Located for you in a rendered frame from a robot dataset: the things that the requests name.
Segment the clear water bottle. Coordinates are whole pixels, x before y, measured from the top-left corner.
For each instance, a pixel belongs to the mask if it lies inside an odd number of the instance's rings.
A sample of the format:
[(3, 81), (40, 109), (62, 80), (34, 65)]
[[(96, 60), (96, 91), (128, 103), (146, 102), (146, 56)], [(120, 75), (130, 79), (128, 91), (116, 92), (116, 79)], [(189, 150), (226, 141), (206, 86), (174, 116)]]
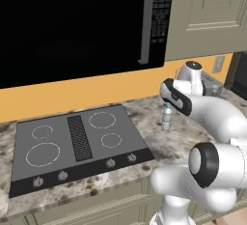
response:
[(162, 129), (169, 131), (171, 127), (172, 107), (170, 103), (165, 103), (162, 112)]

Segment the grey electric hob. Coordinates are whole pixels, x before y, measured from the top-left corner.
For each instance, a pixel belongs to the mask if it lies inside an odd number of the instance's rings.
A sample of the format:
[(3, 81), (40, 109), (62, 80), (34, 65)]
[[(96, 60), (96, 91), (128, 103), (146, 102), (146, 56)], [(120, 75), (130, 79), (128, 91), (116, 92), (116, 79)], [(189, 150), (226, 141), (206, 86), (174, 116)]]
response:
[[(137, 160), (129, 162), (127, 156)], [(114, 159), (112, 168), (106, 165)], [(16, 125), (11, 198), (153, 160), (120, 104), (20, 122)], [(58, 180), (61, 171), (68, 173)], [(34, 187), (37, 177), (43, 179)]]

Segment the grey toaster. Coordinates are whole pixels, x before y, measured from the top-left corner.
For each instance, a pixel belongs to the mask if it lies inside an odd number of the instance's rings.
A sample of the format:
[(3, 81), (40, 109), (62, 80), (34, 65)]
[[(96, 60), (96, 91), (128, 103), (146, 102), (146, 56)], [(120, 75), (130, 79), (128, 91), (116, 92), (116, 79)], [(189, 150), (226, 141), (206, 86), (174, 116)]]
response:
[(206, 72), (202, 72), (202, 82), (206, 88), (206, 95), (211, 97), (219, 97), (222, 92), (223, 84)]

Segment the black microwave oven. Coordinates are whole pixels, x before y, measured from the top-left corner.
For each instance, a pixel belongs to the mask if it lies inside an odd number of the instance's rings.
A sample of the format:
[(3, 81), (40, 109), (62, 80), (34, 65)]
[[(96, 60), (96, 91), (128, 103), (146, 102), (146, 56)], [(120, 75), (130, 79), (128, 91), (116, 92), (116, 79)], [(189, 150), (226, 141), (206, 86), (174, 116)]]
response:
[(164, 64), (172, 0), (152, 0), (141, 65), (144, 0), (0, 0), (0, 89)]

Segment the beige drawer front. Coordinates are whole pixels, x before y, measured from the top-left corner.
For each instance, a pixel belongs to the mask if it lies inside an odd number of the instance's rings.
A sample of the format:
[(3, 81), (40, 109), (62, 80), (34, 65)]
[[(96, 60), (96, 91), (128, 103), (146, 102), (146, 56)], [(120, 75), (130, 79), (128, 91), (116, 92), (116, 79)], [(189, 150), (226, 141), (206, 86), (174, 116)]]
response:
[(131, 225), (147, 221), (161, 200), (150, 181), (143, 180), (36, 213), (35, 218), (39, 225)]

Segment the black appliance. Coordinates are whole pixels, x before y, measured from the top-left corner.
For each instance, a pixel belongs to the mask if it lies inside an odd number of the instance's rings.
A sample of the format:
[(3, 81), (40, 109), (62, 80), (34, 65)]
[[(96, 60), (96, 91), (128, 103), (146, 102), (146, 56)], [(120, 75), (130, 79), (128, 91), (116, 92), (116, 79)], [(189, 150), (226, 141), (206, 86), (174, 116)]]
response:
[(225, 87), (247, 101), (247, 51), (233, 55)]

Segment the grey wall socket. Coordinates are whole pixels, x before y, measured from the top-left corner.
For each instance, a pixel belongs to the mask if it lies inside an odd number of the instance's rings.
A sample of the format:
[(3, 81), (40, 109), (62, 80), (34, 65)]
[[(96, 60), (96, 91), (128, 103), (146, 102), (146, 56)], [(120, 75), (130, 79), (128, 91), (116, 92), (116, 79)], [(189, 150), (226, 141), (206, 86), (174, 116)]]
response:
[(217, 56), (214, 61), (212, 72), (213, 73), (220, 72), (223, 68), (224, 61), (225, 61), (225, 55)]

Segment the beige wall cupboard door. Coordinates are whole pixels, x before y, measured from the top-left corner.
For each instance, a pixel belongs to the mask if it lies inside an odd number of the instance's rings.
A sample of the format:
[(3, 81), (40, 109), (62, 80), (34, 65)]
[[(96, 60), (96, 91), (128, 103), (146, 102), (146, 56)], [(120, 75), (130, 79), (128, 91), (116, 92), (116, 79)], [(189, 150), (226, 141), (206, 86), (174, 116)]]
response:
[(167, 61), (247, 50), (247, 0), (173, 0)]

